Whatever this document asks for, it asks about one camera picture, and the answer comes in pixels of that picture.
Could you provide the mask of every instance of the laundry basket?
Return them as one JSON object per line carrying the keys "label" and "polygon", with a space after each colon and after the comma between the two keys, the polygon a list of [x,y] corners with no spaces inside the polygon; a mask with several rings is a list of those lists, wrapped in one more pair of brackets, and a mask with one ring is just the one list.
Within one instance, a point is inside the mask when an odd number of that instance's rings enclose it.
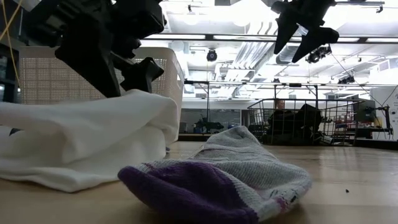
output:
{"label": "laundry basket", "polygon": [[[55,49],[49,47],[21,47],[19,50],[23,104],[47,105],[105,98],[67,64],[55,58],[54,52]],[[152,82],[152,92],[173,99],[180,117],[184,74],[174,51],[166,47],[141,47],[134,53],[134,62],[152,57],[164,69],[164,74]],[[119,83],[124,80],[119,70],[116,70],[116,77]]]}

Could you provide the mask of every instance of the security camera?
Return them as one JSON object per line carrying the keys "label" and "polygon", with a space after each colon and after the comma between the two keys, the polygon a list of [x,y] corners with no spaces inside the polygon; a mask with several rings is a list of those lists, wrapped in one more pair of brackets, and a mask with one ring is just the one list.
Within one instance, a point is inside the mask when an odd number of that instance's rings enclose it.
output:
{"label": "security camera", "polygon": [[216,60],[217,60],[216,50],[214,50],[214,49],[209,50],[209,52],[207,53],[207,61],[215,62]]}

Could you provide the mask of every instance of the white cloth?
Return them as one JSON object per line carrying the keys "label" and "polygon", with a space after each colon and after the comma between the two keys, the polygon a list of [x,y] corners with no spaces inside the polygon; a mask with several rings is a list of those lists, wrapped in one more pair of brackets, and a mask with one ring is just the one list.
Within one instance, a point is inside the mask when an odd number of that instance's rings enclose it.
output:
{"label": "white cloth", "polygon": [[[0,178],[65,192],[115,181],[121,168],[165,156],[177,116],[172,99],[139,90],[81,103],[0,103]],[[23,131],[9,136],[10,127]]]}

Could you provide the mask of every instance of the wooden table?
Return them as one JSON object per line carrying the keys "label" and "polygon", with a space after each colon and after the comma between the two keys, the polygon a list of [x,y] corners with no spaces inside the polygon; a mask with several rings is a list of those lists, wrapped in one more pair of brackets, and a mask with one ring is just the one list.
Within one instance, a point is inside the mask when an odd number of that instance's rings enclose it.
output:
{"label": "wooden table", "polygon": [[[201,142],[177,142],[171,146],[168,157],[188,157],[201,145]],[[295,209],[265,223],[397,223],[398,151],[354,147],[266,148],[280,160],[308,170],[314,183]],[[0,223],[178,222],[147,208],[120,182],[65,194],[34,184],[0,180]]]}

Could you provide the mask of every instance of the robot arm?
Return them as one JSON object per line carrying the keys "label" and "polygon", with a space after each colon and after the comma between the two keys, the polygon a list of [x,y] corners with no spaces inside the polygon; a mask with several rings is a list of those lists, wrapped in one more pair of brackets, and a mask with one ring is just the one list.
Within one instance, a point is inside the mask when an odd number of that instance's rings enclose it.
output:
{"label": "robot arm", "polygon": [[143,39],[164,30],[161,0],[42,0],[28,15],[24,29],[34,42],[59,48],[55,56],[105,97],[120,96],[121,86],[152,91],[163,74],[153,58],[132,63]]}

